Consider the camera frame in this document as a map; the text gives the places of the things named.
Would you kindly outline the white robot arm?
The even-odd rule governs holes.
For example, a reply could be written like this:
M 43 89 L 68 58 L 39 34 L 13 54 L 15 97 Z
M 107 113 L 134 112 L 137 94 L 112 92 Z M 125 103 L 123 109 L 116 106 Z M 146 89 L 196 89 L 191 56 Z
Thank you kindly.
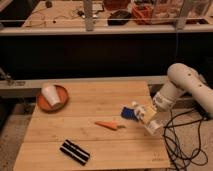
M 151 135 L 161 127 L 155 120 L 157 109 L 163 111 L 171 109 L 184 93 L 191 94 L 207 113 L 213 115 L 213 89 L 200 80 L 195 69 L 182 63 L 175 63 L 168 68 L 167 77 L 168 81 L 153 97 L 154 115 L 148 120 L 143 120 L 143 126 Z

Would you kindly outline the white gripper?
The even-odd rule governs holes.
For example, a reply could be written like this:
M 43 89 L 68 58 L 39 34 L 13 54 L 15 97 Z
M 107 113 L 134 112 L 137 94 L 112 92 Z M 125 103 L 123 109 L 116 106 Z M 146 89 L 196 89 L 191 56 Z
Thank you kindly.
M 145 123 L 146 130 L 151 135 L 156 135 L 161 132 L 163 127 L 162 122 L 160 121 L 159 117 L 156 115 L 157 111 L 152 106 L 145 107 L 145 113 L 142 118 L 143 122 Z

